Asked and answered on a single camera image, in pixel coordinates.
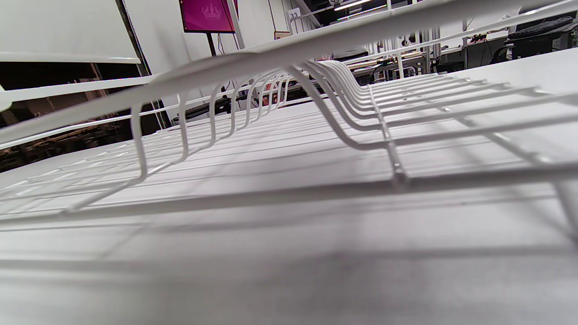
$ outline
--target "metal frame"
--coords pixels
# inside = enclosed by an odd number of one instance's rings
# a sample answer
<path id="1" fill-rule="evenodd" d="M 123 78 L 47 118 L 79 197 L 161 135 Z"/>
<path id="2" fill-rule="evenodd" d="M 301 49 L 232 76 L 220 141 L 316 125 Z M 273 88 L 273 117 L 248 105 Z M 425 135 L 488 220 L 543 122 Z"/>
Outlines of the metal frame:
<path id="1" fill-rule="evenodd" d="M 510 4 L 515 1 L 501 2 Z M 355 82 L 349 68 L 343 63 L 303 60 L 303 56 L 306 54 L 324 51 L 326 48 L 333 48 L 342 44 L 342 36 L 338 34 L 345 34 L 343 37 L 347 37 L 348 33 L 361 35 L 361 33 L 367 31 L 366 29 L 371 29 L 372 24 L 382 27 L 385 25 L 383 22 L 400 21 L 394 19 L 396 17 L 403 19 L 418 17 L 425 10 L 429 10 L 428 14 L 430 14 L 432 10 L 447 9 L 448 7 L 445 6 L 447 3 L 466 4 L 469 1 L 427 0 L 414 5 L 411 10 L 391 14 L 391 12 L 395 11 L 392 10 L 386 14 L 377 14 L 359 19 L 358 21 L 360 22 L 349 24 L 345 33 L 342 32 L 341 28 L 332 29 L 330 32 L 322 32 L 320 35 L 313 34 L 313 36 L 307 36 L 307 38 L 289 38 L 288 41 L 282 42 L 283 44 L 280 46 L 270 45 L 266 48 L 253 48 L 254 53 L 241 51 L 230 56 L 194 62 L 182 69 L 155 78 L 147 86 L 131 89 L 120 95 L 92 101 L 63 112 L 56 112 L 0 130 L 0 136 L 2 136 L 4 141 L 2 147 L 9 147 L 52 134 L 51 132 L 58 133 L 62 132 L 62 130 L 86 126 L 87 123 L 84 123 L 48 131 L 55 127 L 62 127 L 71 121 L 80 121 L 86 117 L 98 116 L 105 112 L 114 112 L 122 109 L 126 103 L 132 102 L 130 104 L 132 108 L 131 115 L 115 118 L 115 120 L 131 119 L 132 132 L 135 138 L 134 141 L 117 145 L 103 153 L 87 157 L 73 164 L 61 166 L 42 175 L 30 176 L 20 183 L 2 188 L 0 190 L 0 213 L 4 216 L 4 219 L 0 221 L 0 224 L 124 217 L 184 210 L 551 182 L 558 193 L 570 224 L 578 232 L 578 205 L 573 200 L 572 189 L 566 184 L 566 181 L 578 178 L 578 161 L 564 164 L 551 163 L 544 155 L 532 152 L 501 134 L 501 132 L 547 125 L 575 123 L 578 122 L 578 115 L 561 111 L 561 114 L 541 119 L 512 121 L 511 123 L 488 126 L 481 125 L 472 118 L 472 116 L 491 112 L 523 109 L 541 104 L 559 105 L 562 103 L 576 106 L 578 93 L 549 94 L 535 88 L 515 88 L 508 84 L 493 84 L 484 80 L 460 79 L 447 75 L 421 75 L 361 87 Z M 550 15 L 551 12 L 559 10 L 568 11 L 570 7 L 578 8 L 578 1 L 561 1 L 546 9 L 537 10 L 532 14 L 522 16 L 516 21 L 533 20 L 540 15 Z M 458 6 L 458 8 L 465 9 L 469 8 L 469 6 Z M 440 21 L 433 20 L 433 23 L 439 24 Z M 422 27 L 423 25 L 408 26 L 411 31 Z M 392 33 L 397 34 L 401 31 L 403 31 L 403 28 L 399 27 Z M 463 34 L 454 35 L 454 38 L 461 38 Z M 371 37 L 375 39 L 383 38 L 379 33 L 373 33 Z M 300 50 L 303 49 L 302 46 L 310 44 L 312 40 L 320 39 L 327 41 L 325 43 L 326 46 L 321 46 L 321 49 Z M 444 41 L 444 39 L 433 40 L 431 43 L 441 41 Z M 287 51 L 287 49 L 296 49 L 296 58 L 289 61 L 277 60 L 275 64 L 269 62 L 270 57 L 275 57 L 275 54 L 278 54 L 277 58 L 286 57 L 283 51 Z M 261 59 L 263 59 L 264 68 L 255 68 L 260 67 L 255 63 Z M 235 68 L 231 69 L 231 71 L 224 70 L 230 67 Z M 270 67 L 274 67 L 274 69 L 267 71 L 266 69 Z M 213 73 L 209 76 L 204 71 L 212 71 Z M 311 74 L 319 86 L 325 90 L 328 101 L 323 100 L 323 97 L 317 92 L 307 74 Z M 198 86 L 198 78 L 201 76 L 209 76 L 208 80 L 202 82 L 203 84 L 213 82 L 218 77 L 217 86 L 209 98 L 188 101 L 188 90 Z M 226 83 L 225 79 L 230 77 L 242 77 L 244 82 L 247 82 L 247 80 L 253 80 L 253 82 L 250 82 L 250 85 L 245 87 L 240 86 L 240 84 L 243 84 L 241 82 L 234 90 L 220 93 L 220 86 Z M 160 200 L 156 202 L 125 202 L 124 204 L 104 207 L 93 206 L 94 203 L 106 197 L 116 195 L 130 187 L 140 186 L 153 175 L 179 172 L 178 165 L 180 163 L 192 159 L 193 155 L 213 147 L 215 143 L 233 136 L 237 131 L 262 132 L 272 127 L 277 129 L 283 127 L 283 125 L 277 124 L 264 124 L 252 128 L 250 131 L 244 130 L 249 125 L 255 125 L 261 117 L 290 104 L 287 102 L 287 86 L 290 79 L 296 79 L 300 82 L 310 95 L 310 99 L 318 107 L 325 121 L 331 126 L 335 135 L 346 145 L 357 150 L 385 150 L 388 153 L 392 170 L 391 177 L 378 182 L 308 186 L 286 190 Z M 233 94 L 235 98 L 241 90 L 248 90 L 249 93 L 252 93 L 255 89 L 260 90 L 260 104 L 257 108 L 252 108 L 251 103 L 248 102 L 244 110 L 245 114 L 239 115 L 240 111 L 234 108 L 236 105 L 232 103 L 233 110 L 230 115 L 215 116 L 215 101 L 218 96 Z M 273 93 L 275 92 L 277 93 L 277 102 L 273 100 Z M 186 123 L 184 119 L 180 119 L 177 127 L 161 130 L 150 136 L 142 136 L 139 122 L 140 116 L 158 111 L 142 113 L 140 111 L 142 103 L 159 95 L 175 93 L 179 96 L 178 105 L 164 110 L 178 108 L 182 116 L 188 105 L 208 99 L 210 101 L 209 118 L 193 123 Z M 0 94 L 10 97 L 14 93 L 8 91 Z M 264 105 L 265 94 L 268 95 L 267 105 Z M 482 105 L 485 100 L 512 95 L 518 96 L 516 97 L 518 99 L 501 105 Z M 468 104 L 470 108 L 456 112 L 448 108 L 448 106 L 458 104 Z M 423 117 L 403 117 L 403 114 L 422 112 L 427 109 L 436 109 L 439 113 Z M 466 128 L 458 131 L 402 137 L 395 136 L 392 132 L 392 130 L 399 127 L 422 123 L 438 123 L 448 119 L 458 121 Z M 91 123 L 100 124 L 108 121 L 111 120 Z M 244 121 L 244 124 L 238 127 L 237 123 L 242 121 Z M 308 122 L 305 120 L 297 123 L 297 126 L 287 125 L 285 127 L 303 128 L 306 125 L 308 125 Z M 379 132 L 381 140 L 373 142 L 359 141 L 352 136 L 350 130 L 362 133 Z M 527 166 L 492 171 L 443 173 L 411 177 L 403 165 L 402 156 L 399 154 L 399 148 L 403 146 L 469 136 L 486 137 L 522 159 L 522 161 L 525 161 Z M 136 175 L 124 175 L 127 172 L 136 173 Z M 68 206 L 65 209 L 42 208 L 44 203 L 56 199 L 61 200 L 62 198 L 66 198 L 68 202 Z"/>

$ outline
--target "white wire rack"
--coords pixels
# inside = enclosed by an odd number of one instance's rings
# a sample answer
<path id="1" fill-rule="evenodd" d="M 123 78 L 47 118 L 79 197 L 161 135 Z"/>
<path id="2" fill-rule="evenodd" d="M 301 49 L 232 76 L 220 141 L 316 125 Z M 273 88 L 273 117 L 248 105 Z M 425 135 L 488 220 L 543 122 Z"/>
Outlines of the white wire rack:
<path id="1" fill-rule="evenodd" d="M 253 49 L 253 53 L 242 51 L 195 62 L 161 75 L 144 87 L 2 129 L 2 147 L 10 147 L 87 124 L 112 121 L 67 126 L 130 106 L 130 116 L 116 119 L 131 119 L 134 141 L 109 147 L 92 157 L 5 186 L 0 190 L 0 214 L 3 216 L 0 224 L 98 219 L 550 182 L 569 222 L 578 231 L 578 205 L 565 183 L 578 178 L 578 161 L 551 162 L 544 154 L 518 144 L 503 134 L 577 122 L 578 114 L 574 106 L 578 92 L 552 94 L 534 87 L 519 88 L 507 83 L 447 75 L 422 75 L 360 87 L 348 67 L 342 63 L 305 60 L 328 50 L 345 47 L 351 39 L 364 43 L 430 27 L 453 15 L 470 14 L 471 10 L 487 12 L 491 5 L 495 5 L 492 10 L 497 10 L 520 2 L 427 0 L 409 8 L 391 10 L 282 40 L 268 47 Z M 499 25 L 530 21 L 577 8 L 576 0 L 560 1 Z M 453 37 L 461 38 L 478 32 L 468 31 Z M 318 82 L 328 99 L 323 99 L 308 75 Z M 235 89 L 220 93 L 218 90 L 223 81 L 233 77 L 240 78 Z M 296 113 L 283 119 L 268 119 L 278 108 L 290 104 L 286 90 L 290 79 L 296 79 L 302 85 L 318 113 Z M 252 80 L 249 86 L 240 86 L 249 80 Z M 188 101 L 188 90 L 207 83 L 218 83 L 209 98 Z M 233 94 L 235 97 L 240 90 L 248 90 L 251 94 L 255 89 L 260 93 L 257 108 L 247 103 L 243 110 L 232 110 L 230 116 L 215 116 L 214 106 L 218 96 Z M 6 93 L 6 99 L 16 98 L 14 93 Z M 180 119 L 178 127 L 142 136 L 140 116 L 157 112 L 141 113 L 142 103 L 175 93 L 179 95 L 177 108 L 180 116 L 184 116 L 188 105 L 208 99 L 209 118 L 188 124 Z M 267 105 L 264 105 L 265 96 L 268 97 Z M 9 101 L 5 98 L 0 98 L 0 101 Z M 551 106 L 547 113 L 543 110 L 545 105 Z M 532 109 L 540 113 L 527 114 Z M 507 118 L 499 124 L 478 122 L 478 119 L 487 119 L 492 114 L 505 114 Z M 442 127 L 443 131 L 436 129 L 448 121 L 454 123 L 453 128 L 447 130 Z M 294 131 L 311 130 L 315 133 L 315 130 L 321 130 L 321 123 L 328 124 L 330 129 L 316 133 L 318 136 L 313 139 L 291 137 Z M 267 135 L 259 143 L 262 147 L 243 148 L 243 145 L 247 145 L 245 139 L 259 134 Z M 223 157 L 234 156 L 230 151 L 236 148 L 240 152 L 249 150 L 252 153 L 287 150 L 289 154 L 289 147 L 307 144 L 323 151 L 327 149 L 323 147 L 325 136 L 329 135 L 332 138 L 337 136 L 355 150 L 387 153 L 388 167 L 379 178 L 361 182 L 347 182 L 343 181 L 346 179 L 327 175 L 319 182 L 312 177 L 311 182 L 300 180 L 294 186 L 288 184 L 281 188 L 265 189 L 248 186 L 214 195 L 195 190 L 187 195 L 176 195 L 166 187 L 155 187 L 179 182 L 182 173 L 199 173 L 196 180 L 207 179 L 210 174 L 205 175 L 202 171 L 204 168 L 219 165 L 226 168 L 237 163 L 222 161 Z M 510 159 L 505 166 L 480 164 L 474 169 L 436 169 L 428 172 L 406 165 L 404 157 L 412 152 L 411 148 L 433 145 L 439 149 L 447 141 L 479 141 L 480 137 L 484 139 L 480 143 L 490 143 L 516 159 Z M 488 155 L 488 161 L 495 158 L 492 153 Z M 251 169 L 247 169 L 246 173 L 251 174 Z M 135 198 L 134 191 L 140 193 L 138 198 Z"/>

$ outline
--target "cable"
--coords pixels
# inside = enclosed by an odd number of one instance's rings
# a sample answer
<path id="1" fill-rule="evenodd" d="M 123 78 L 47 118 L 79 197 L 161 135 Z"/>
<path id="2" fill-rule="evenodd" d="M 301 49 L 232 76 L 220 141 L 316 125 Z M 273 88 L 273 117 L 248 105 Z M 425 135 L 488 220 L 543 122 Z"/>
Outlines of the cable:
<path id="1" fill-rule="evenodd" d="M 218 51 L 221 53 L 221 55 L 224 56 L 225 51 L 224 51 L 224 46 L 223 46 L 223 40 L 221 39 L 221 33 L 217 34 L 217 48 L 218 48 Z M 230 85 L 231 85 L 231 81 L 229 80 L 229 83 L 225 87 L 225 91 L 227 91 L 229 89 Z"/>
<path id="2" fill-rule="evenodd" d="M 277 27 L 275 26 L 275 18 L 273 18 L 273 9 L 271 8 L 271 0 L 267 0 L 269 4 L 269 11 L 271 12 L 271 20 L 273 21 L 273 30 L 277 31 Z"/>
<path id="3" fill-rule="evenodd" d="M 476 16 L 474 16 L 474 17 L 472 18 L 472 20 L 470 20 L 470 22 L 467 23 L 467 25 L 466 25 L 466 30 L 468 30 L 468 27 L 472 24 L 472 22 L 473 22 L 474 19 L 476 19 Z"/>
<path id="4" fill-rule="evenodd" d="M 493 58 L 494 52 L 492 52 L 492 48 L 490 47 L 490 43 L 488 43 L 487 39 L 483 39 L 482 42 L 485 42 L 486 45 L 488 46 L 488 49 L 490 50 L 490 56 Z M 484 51 L 481 53 L 481 60 L 480 60 L 480 67 L 484 64 L 484 54 L 486 53 L 486 50 L 484 49 Z"/>

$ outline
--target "wire dish rack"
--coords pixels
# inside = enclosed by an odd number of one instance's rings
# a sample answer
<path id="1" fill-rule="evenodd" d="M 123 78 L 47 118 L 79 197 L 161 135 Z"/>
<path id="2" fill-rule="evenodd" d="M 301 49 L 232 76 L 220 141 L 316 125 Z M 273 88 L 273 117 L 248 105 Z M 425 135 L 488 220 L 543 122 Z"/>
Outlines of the wire dish rack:
<path id="1" fill-rule="evenodd" d="M 578 121 L 578 91 L 553 94 L 438 74 L 361 87 L 341 62 L 304 60 L 346 44 L 351 35 L 359 42 L 383 37 L 377 27 L 394 26 L 380 31 L 402 34 L 452 14 L 520 1 L 489 2 L 427 0 L 255 53 L 196 62 L 144 87 L 0 130 L 6 146 L 130 105 L 134 135 L 133 141 L 3 187 L 0 225 L 551 183 L 578 231 L 578 203 L 568 183 L 578 178 L 578 150 L 558 136 Z M 568 8 L 578 8 L 578 1 L 557 2 L 523 19 Z M 414 24 L 401 24 L 404 19 Z M 318 48 L 309 48 L 319 40 Z M 288 51 L 296 55 L 284 60 L 291 57 Z M 176 93 L 184 116 L 188 90 L 204 77 L 203 83 L 218 82 L 208 119 L 180 119 L 177 127 L 142 136 L 143 102 Z M 219 89 L 232 77 L 239 78 L 235 97 L 241 90 L 257 92 L 259 106 L 234 102 L 230 115 L 215 116 Z M 301 84 L 311 102 L 288 106 L 290 80 Z M 536 134 L 559 144 L 565 155 L 534 148 L 529 139 Z"/>

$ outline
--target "white table surface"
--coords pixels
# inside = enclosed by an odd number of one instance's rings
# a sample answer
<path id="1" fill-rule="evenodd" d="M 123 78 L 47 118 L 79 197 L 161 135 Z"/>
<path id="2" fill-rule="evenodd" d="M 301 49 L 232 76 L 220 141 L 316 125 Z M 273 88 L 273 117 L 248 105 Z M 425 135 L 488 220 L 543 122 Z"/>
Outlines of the white table surface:
<path id="1" fill-rule="evenodd" d="M 572 78 L 558 80 L 567 70 L 552 68 L 565 60 L 576 70 L 576 53 L 456 75 L 575 90 Z M 292 120 L 275 123 L 283 119 Z M 449 121 L 395 132 L 458 127 Z M 573 128 L 553 130 L 518 139 L 559 160 L 574 157 L 573 143 L 560 141 Z M 482 137 L 401 151 L 412 175 L 519 164 Z M 311 103 L 273 112 L 174 169 L 182 170 L 98 205 L 389 176 L 385 152 L 346 147 Z M 0 228 L 1 324 L 574 325 L 577 289 L 578 255 L 547 184 Z"/>

